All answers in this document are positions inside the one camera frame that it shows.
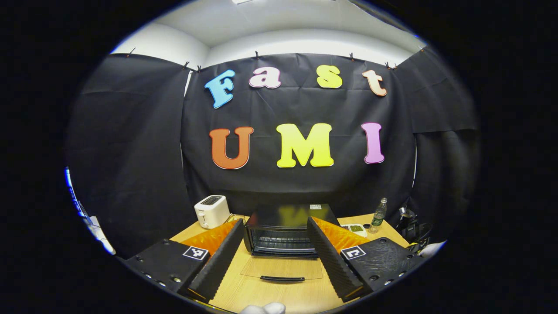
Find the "white toaster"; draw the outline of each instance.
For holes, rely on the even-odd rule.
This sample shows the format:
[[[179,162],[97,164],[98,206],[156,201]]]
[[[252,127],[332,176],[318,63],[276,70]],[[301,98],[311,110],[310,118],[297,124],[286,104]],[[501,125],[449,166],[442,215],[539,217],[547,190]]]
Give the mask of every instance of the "white toaster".
[[[227,198],[210,195],[194,206],[198,221],[203,228],[213,229],[225,223],[230,216]]]

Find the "orange letter u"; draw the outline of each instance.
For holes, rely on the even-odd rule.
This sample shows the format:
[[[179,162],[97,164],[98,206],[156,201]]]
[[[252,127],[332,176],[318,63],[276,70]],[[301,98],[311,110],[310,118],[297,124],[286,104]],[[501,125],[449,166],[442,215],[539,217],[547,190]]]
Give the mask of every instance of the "orange letter u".
[[[230,131],[227,129],[215,129],[209,132],[211,136],[211,157],[213,162],[223,169],[239,169],[248,162],[250,156],[250,134],[254,129],[249,126],[237,127],[234,133],[238,135],[238,156],[228,158],[226,153],[227,136]]]

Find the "black backdrop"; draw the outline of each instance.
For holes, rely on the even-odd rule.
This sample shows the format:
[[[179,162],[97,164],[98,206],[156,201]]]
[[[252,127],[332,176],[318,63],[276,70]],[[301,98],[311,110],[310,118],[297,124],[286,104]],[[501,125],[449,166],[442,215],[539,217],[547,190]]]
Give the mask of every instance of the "black backdrop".
[[[322,88],[316,81],[321,64],[339,68],[343,85]],[[254,69],[281,71],[281,86],[254,88]],[[232,69],[230,102],[214,109],[204,85]],[[388,92],[375,95],[362,76],[374,70]],[[362,123],[382,126],[385,160],[366,164]],[[297,125],[307,136],[315,123],[328,123],[331,167],[278,168],[282,123]],[[234,129],[254,128],[248,163],[224,170],[211,159],[213,129],[229,129],[227,156],[238,154]],[[371,213],[388,198],[387,221],[407,202],[421,223],[435,225],[432,241],[444,241],[462,218],[474,190],[479,165],[477,113],[471,95],[432,48],[417,52],[397,68],[362,60],[318,54],[285,54],[230,61],[193,72],[184,102],[182,151],[185,178],[193,203],[209,194],[227,196],[233,212],[250,215],[259,204],[329,203],[338,217]],[[416,180],[415,168],[416,138]]]
[[[337,89],[318,85],[316,68],[335,65],[343,85]],[[272,66],[281,72],[281,86],[254,88],[248,80],[252,72]],[[214,109],[213,97],[204,85],[232,69],[236,75],[233,98]],[[362,76],[374,70],[383,78],[387,95],[375,95]],[[367,141],[361,124],[379,123],[384,161],[367,164]],[[307,137],[316,123],[327,123],[331,158],[329,167],[297,164],[279,168],[281,134],[276,127],[296,125]],[[229,129],[227,155],[238,154],[234,129],[250,126],[248,163],[236,170],[224,170],[211,159],[213,129]],[[227,197],[235,213],[250,215],[258,204],[328,203],[338,217],[363,215],[374,211],[382,197],[388,198],[388,217],[408,197],[415,163],[415,139],[409,111],[396,72],[384,65],[333,55],[284,54],[230,61],[193,72],[182,121],[182,151],[186,180],[193,202],[209,194]]]
[[[322,64],[339,68],[340,88],[318,85]],[[281,71],[279,88],[248,84],[263,66]],[[214,109],[204,85],[227,69],[236,73],[233,99]],[[367,70],[383,78],[386,96],[370,90]],[[119,256],[183,230],[196,219],[193,204],[209,194],[227,196],[230,210],[244,215],[261,204],[328,203],[338,217],[371,213],[387,197],[388,223],[397,223],[397,209],[407,203],[420,222],[434,224],[433,241],[447,239],[462,217],[478,167],[477,121],[470,95],[430,48],[394,69],[317,54],[230,61],[193,72],[182,101],[188,72],[148,56],[110,55],[74,105],[66,152],[76,196]],[[366,122],[382,126],[378,164],[364,162]],[[305,137],[314,124],[330,124],[334,165],[279,168],[276,127],[283,123]],[[233,158],[234,129],[243,126],[254,128],[248,163],[216,166],[209,132],[230,130],[226,151]]]
[[[192,223],[179,146],[188,72],[166,60],[113,54],[73,106],[66,158],[74,191],[121,257]]]

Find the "yellow letter m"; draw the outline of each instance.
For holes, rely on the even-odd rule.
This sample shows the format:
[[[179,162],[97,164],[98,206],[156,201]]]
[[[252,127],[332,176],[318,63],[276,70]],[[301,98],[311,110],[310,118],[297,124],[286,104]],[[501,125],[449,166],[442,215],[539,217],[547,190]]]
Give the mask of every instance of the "yellow letter m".
[[[296,161],[292,158],[293,151],[302,166],[306,166],[312,151],[314,151],[314,156],[310,161],[312,166],[332,166],[333,159],[329,154],[329,131],[331,131],[329,124],[316,123],[308,137],[304,139],[296,125],[290,123],[278,125],[277,132],[281,133],[281,159],[277,162],[277,166],[279,168],[294,167]]]

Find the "white ceiling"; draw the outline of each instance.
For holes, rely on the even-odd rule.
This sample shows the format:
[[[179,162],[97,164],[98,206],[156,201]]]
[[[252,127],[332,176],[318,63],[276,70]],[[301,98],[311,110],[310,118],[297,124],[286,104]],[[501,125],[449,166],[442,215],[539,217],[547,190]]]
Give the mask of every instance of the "white ceiling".
[[[407,51],[424,43],[372,17],[347,0],[231,0],[187,2],[153,22],[183,31],[208,47],[262,32],[321,28],[377,38]]]

